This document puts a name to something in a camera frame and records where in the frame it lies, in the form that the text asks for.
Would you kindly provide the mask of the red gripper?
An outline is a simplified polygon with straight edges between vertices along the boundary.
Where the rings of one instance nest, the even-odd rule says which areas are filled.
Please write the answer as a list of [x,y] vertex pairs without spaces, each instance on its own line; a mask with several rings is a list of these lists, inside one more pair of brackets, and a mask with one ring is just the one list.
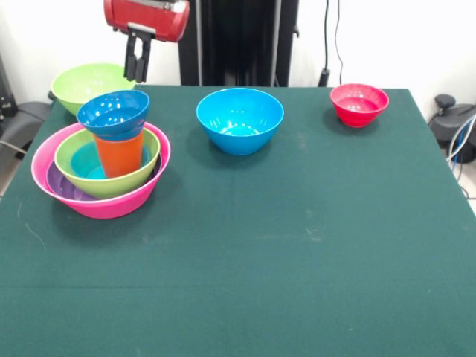
[[[189,1],[112,1],[103,2],[106,23],[114,30],[128,33],[124,77],[145,83],[151,41],[178,42],[184,35],[190,15]],[[142,41],[141,57],[135,55],[136,37]]]

